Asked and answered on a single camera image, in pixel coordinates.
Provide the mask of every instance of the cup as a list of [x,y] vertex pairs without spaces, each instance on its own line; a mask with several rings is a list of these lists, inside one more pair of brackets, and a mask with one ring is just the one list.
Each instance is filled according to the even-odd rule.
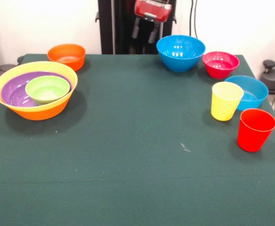
[[221,81],[215,83],[212,87],[212,116],[219,121],[230,120],[243,94],[243,89],[232,82]]
[[238,145],[247,152],[257,152],[275,128],[275,118],[261,109],[250,108],[240,115]]

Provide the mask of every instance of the yellow cup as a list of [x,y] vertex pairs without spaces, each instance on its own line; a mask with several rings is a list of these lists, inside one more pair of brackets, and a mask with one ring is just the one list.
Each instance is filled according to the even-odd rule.
[[240,86],[227,81],[217,82],[212,87],[212,116],[219,121],[230,120],[243,95],[244,91]]

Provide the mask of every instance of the white wall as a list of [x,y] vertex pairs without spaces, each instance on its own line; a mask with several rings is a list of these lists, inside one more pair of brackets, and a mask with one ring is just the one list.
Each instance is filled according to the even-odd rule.
[[[178,0],[173,34],[189,34],[190,7]],[[196,29],[206,52],[243,54],[256,76],[263,60],[275,60],[275,0],[198,0]]]
[[[178,0],[174,34],[188,34],[190,4]],[[67,42],[101,53],[97,11],[97,0],[0,0],[0,64]],[[263,60],[275,60],[275,0],[198,0],[196,16],[207,52],[243,54],[255,75]]]
[[101,54],[97,0],[0,0],[0,65],[77,43]]

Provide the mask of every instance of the orange bowl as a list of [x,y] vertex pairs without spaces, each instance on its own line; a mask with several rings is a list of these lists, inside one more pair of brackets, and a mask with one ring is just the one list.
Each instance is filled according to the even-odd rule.
[[[21,74],[29,73],[29,72],[54,72],[58,73],[69,80],[71,83],[71,91],[66,94],[64,97],[51,102],[46,105],[40,105],[35,107],[16,107],[12,105],[8,105],[1,99],[1,90],[4,85],[10,81],[12,78],[15,78]],[[27,63],[23,65],[19,65],[14,67],[7,72],[3,73],[0,76],[0,103],[5,105],[6,107],[10,108],[12,111],[19,114],[21,117],[29,120],[45,120],[52,118],[58,115],[60,112],[64,110],[66,107],[71,95],[73,94],[74,89],[76,88],[78,83],[78,77],[76,72],[63,64],[56,63],[56,62],[49,62],[49,61],[38,61]]]
[[48,51],[48,59],[65,64],[77,71],[84,65],[85,49],[76,44],[58,45]]

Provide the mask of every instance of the blue bowl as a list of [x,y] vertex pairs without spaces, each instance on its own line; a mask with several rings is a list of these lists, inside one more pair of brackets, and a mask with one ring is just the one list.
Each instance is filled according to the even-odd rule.
[[192,68],[205,51],[201,41],[186,35],[163,37],[157,42],[156,48],[167,68],[175,72],[186,72]]
[[242,100],[237,107],[238,110],[243,111],[249,108],[258,108],[268,96],[267,86],[255,78],[238,75],[229,77],[226,81],[235,83],[244,90]]

